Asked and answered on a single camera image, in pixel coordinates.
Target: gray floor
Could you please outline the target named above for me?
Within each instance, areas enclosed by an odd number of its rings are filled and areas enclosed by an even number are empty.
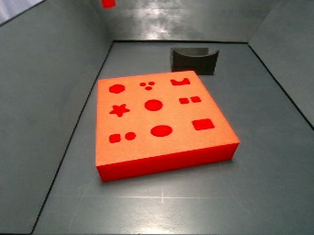
[[[220,50],[202,80],[242,141],[234,160],[101,183],[93,91],[36,234],[314,233],[314,132],[246,44],[115,43],[100,78],[168,72],[180,46]]]

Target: shape sorter box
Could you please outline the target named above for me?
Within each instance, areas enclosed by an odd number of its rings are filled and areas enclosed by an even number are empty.
[[[97,81],[96,167],[101,181],[230,160],[238,144],[194,72]]]

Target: circular hole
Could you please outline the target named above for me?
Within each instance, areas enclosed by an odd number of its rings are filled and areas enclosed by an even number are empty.
[[[172,133],[172,128],[166,125],[155,126],[151,129],[151,134],[156,137],[166,137]]]
[[[135,137],[136,137],[136,134],[135,134],[134,132],[128,132],[128,133],[125,134],[125,139],[127,139],[127,140],[134,140]]]
[[[146,101],[144,107],[150,111],[159,111],[159,109],[163,107],[163,104],[159,100],[150,99],[148,101]]]

